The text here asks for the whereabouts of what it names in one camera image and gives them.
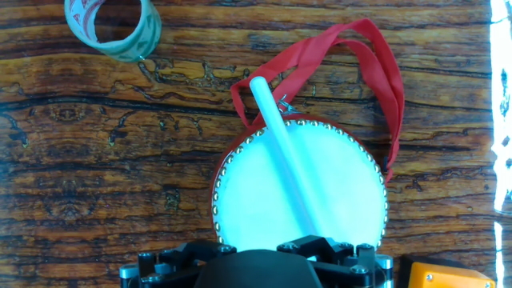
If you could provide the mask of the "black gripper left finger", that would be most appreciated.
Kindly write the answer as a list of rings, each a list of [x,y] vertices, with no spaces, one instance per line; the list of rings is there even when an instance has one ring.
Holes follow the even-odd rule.
[[[119,268],[120,287],[199,287],[199,276],[206,264],[236,252],[234,246],[208,240],[195,240],[159,252],[141,252],[135,263]]]

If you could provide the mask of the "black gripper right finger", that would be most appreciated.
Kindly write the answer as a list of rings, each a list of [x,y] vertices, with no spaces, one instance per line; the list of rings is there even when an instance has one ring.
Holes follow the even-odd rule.
[[[278,245],[278,251],[306,260],[322,287],[394,288],[393,258],[367,243],[306,236]]]

